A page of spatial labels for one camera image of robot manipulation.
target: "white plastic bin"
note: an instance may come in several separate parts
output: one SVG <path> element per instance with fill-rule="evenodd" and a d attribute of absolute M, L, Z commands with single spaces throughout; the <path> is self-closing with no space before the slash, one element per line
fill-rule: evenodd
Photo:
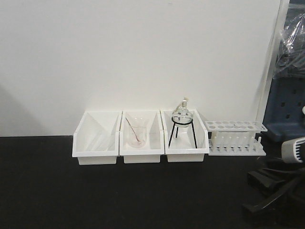
<path fill-rule="evenodd" d="M 193 125 L 197 148 L 195 147 L 192 126 L 179 128 L 178 136 L 176 135 L 176 127 L 173 133 L 171 145 L 169 147 L 169 139 L 173 128 L 172 122 L 173 111 L 161 111 L 161 117 L 164 127 L 165 154 L 168 162 L 202 162 L 204 154 L 209 153 L 208 132 L 196 110 L 190 110 L 193 114 Z"/>
<path fill-rule="evenodd" d="M 130 144 L 132 130 L 126 121 L 133 125 L 135 119 L 145 119 L 146 140 L 139 148 Z M 164 154 L 164 133 L 160 111 L 124 111 L 120 130 L 120 155 L 124 163 L 158 163 Z"/>
<path fill-rule="evenodd" d="M 116 164 L 120 112 L 85 112 L 74 135 L 72 157 L 80 165 Z"/>

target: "black countertop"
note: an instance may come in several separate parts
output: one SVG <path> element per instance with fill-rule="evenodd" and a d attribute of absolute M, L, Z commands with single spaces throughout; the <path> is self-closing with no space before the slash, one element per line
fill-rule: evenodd
<path fill-rule="evenodd" d="M 246 180 L 264 157 L 80 166 L 71 154 L 71 136 L 0 138 L 1 229 L 250 229 L 242 204 L 264 199 Z"/>

